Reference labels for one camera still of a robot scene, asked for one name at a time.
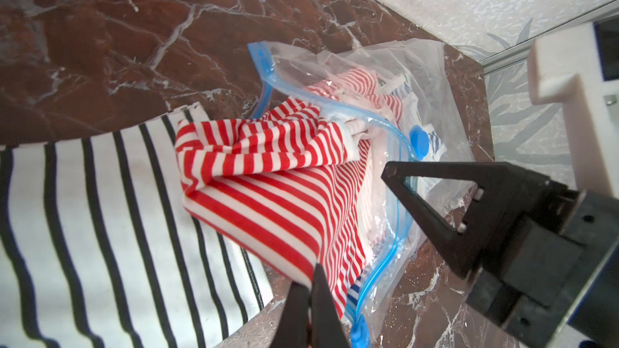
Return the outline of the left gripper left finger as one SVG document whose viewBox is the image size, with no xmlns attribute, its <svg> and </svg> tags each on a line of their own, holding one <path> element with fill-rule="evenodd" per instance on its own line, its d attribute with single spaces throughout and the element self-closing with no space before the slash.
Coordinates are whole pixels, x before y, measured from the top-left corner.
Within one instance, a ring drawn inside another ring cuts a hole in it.
<svg viewBox="0 0 619 348">
<path fill-rule="evenodd" d="M 310 290 L 293 282 L 270 348 L 309 346 Z"/>
</svg>

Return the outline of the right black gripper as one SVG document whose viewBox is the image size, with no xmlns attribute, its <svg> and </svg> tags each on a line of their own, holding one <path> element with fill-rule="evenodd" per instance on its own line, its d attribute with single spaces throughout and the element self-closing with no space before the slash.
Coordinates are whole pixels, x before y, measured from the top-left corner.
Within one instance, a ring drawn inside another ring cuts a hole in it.
<svg viewBox="0 0 619 348">
<path fill-rule="evenodd" d="M 618 201 L 499 162 L 390 161 L 381 175 L 467 302 L 528 347 L 618 344 Z"/>
</svg>

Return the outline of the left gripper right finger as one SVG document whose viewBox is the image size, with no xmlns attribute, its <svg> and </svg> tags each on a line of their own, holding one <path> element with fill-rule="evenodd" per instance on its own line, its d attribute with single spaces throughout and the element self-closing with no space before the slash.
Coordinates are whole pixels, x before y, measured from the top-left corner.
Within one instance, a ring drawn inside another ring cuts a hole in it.
<svg viewBox="0 0 619 348">
<path fill-rule="evenodd" d="M 345 348 L 350 346 L 335 308 L 327 282 L 327 274 L 320 264 L 317 264 L 314 269 L 310 308 L 309 344 L 312 348 Z"/>
</svg>

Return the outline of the clear vacuum storage bag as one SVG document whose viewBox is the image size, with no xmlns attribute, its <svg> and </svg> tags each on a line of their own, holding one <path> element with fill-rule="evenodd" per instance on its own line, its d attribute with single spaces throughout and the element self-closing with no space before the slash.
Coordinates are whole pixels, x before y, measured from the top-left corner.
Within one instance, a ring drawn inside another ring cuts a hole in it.
<svg viewBox="0 0 619 348">
<path fill-rule="evenodd" d="M 315 54 L 258 42 L 248 50 L 263 83 L 254 118 L 292 97 L 318 106 L 327 120 L 361 128 L 370 141 L 370 163 L 356 211 L 368 260 L 348 290 L 344 313 L 351 344 L 369 347 L 409 259 L 426 240 L 381 179 L 385 165 L 473 158 L 447 79 L 445 46 L 412 39 Z"/>
</svg>

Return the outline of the red white striped garment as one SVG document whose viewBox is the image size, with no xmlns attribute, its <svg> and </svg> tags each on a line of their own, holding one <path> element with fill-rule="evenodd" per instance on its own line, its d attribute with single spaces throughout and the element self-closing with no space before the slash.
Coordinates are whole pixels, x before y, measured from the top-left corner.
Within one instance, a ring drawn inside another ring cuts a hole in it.
<svg viewBox="0 0 619 348">
<path fill-rule="evenodd" d="M 338 314 L 388 227 L 384 130 L 288 98 L 259 119 L 183 120 L 182 203 L 302 285 L 325 269 Z"/>
</svg>

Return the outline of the black white striped garment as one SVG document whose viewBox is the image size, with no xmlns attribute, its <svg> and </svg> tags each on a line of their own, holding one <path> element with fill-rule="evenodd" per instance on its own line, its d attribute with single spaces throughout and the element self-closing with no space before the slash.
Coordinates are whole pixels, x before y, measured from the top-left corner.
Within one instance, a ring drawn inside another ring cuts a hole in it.
<svg viewBox="0 0 619 348">
<path fill-rule="evenodd" d="M 214 347 L 272 300 L 259 259 L 183 207 L 174 141 L 207 119 L 2 148 L 2 346 Z"/>
</svg>

